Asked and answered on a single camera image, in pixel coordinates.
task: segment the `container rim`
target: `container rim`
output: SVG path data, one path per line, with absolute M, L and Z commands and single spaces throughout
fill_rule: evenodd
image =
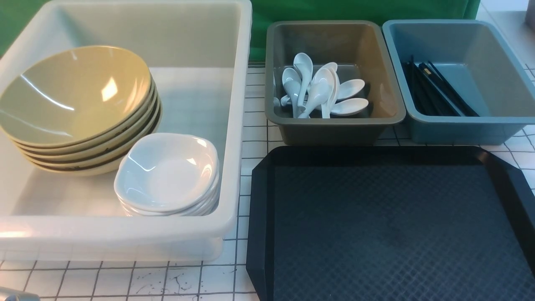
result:
M 366 20 L 305 20 L 305 21 L 279 21 L 270 25 L 267 29 L 267 41 L 266 45 L 273 45 L 273 38 L 275 29 L 283 25 L 330 25 L 330 24 L 349 24 L 349 25 L 367 25 L 372 27 L 373 31 L 377 36 L 377 42 L 379 49 L 381 51 L 381 57 L 385 62 L 385 69 L 392 86 L 393 97 L 395 98 L 395 103 L 398 105 L 398 111 L 394 116 L 384 117 L 384 118 L 289 118 L 289 117 L 280 117 L 275 114 L 274 105 L 273 105 L 273 91 L 271 89 L 266 89 L 265 92 L 265 114 L 266 118 L 274 124 L 280 125 L 302 125 L 302 126 L 341 126 L 341 125 L 394 125 L 402 122 L 405 119 L 407 111 L 403 103 L 402 93 L 398 87 L 398 82 L 395 80 L 396 73 L 394 71 L 394 66 L 392 65 L 392 60 L 388 55 L 388 49 L 384 43 L 384 38 L 381 32 L 381 28 L 370 21 Z M 273 75 L 273 66 L 268 66 L 267 62 L 273 62 L 273 50 L 266 50 L 266 80 L 265 86 L 271 87 L 271 79 Z
M 389 49 L 390 57 L 392 59 L 392 64 L 394 70 L 396 71 L 396 77 L 398 79 L 399 88 L 401 90 L 401 95 L 405 106 L 407 107 L 407 115 L 418 122 L 422 123 L 433 123 L 433 124 L 487 124 L 487 123 L 499 123 L 499 124 L 530 124 L 535 123 L 534 117 L 516 117 L 516 116 L 483 116 L 483 117 L 468 117 L 468 116 L 428 116 L 423 115 L 422 113 L 416 110 L 414 105 L 414 100 L 410 94 L 409 86 L 407 80 L 405 79 L 401 66 L 401 60 L 398 55 L 396 45 L 392 38 L 392 26 L 396 24 L 475 24 L 482 25 L 487 27 L 494 38 L 498 41 L 499 45 L 505 50 L 507 58 L 510 63 L 517 70 L 524 70 L 518 58 L 513 53 L 513 50 L 509 44 L 505 41 L 500 32 L 496 27 L 488 22 L 480 20 L 448 20 L 448 19 L 422 19 L 422 20 L 390 20 L 383 24 L 383 33 L 385 37 L 386 45 Z M 528 76 L 524 72 L 520 72 L 520 76 L 524 82 L 526 88 L 531 92 L 533 99 L 535 100 L 535 86 L 531 84 Z

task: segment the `black tray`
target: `black tray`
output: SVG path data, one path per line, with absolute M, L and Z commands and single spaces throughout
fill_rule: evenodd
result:
M 279 147 L 253 170 L 261 301 L 535 300 L 535 197 L 477 147 Z

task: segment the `gray object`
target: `gray object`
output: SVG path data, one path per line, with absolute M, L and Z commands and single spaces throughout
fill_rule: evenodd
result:
M 29 292 L 0 287 L 0 301 L 39 301 L 39 296 Z
M 412 140 L 499 145 L 535 124 L 535 86 L 505 40 L 474 20 L 392 20 L 383 32 L 407 107 Z M 427 116 L 412 100 L 402 62 L 431 61 L 480 117 Z
M 535 0 L 530 0 L 526 12 L 526 24 L 535 32 Z
M 280 128 L 288 145 L 367 145 L 390 125 L 401 122 L 405 106 L 392 62 L 379 26 L 368 21 L 287 21 L 271 25 L 267 33 L 266 95 L 267 118 Z M 355 97 L 370 105 L 357 115 L 321 119 L 292 118 L 288 107 L 273 105 L 273 97 L 285 95 L 282 72 L 292 66 L 294 56 L 308 54 L 317 69 L 338 63 L 340 81 L 361 78 L 364 89 Z

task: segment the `green cloth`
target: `green cloth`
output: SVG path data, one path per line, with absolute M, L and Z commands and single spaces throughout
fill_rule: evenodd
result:
M 49 0 L 0 0 L 0 56 Z M 265 60 L 266 33 L 276 21 L 475 19 L 480 0 L 251 0 L 251 61 Z
M 277 21 L 475 19 L 480 0 L 251 0 L 251 61 L 265 60 L 266 33 Z

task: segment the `stack of white dishes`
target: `stack of white dishes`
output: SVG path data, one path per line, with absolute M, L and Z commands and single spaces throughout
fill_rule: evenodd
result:
M 132 147 L 114 188 L 127 216 L 200 216 L 219 200 L 219 172 L 210 141 L 157 133 Z
M 157 130 L 162 114 L 143 59 L 109 46 L 46 58 L 0 96 L 0 126 L 21 154 L 67 175 L 116 170 L 136 141 Z

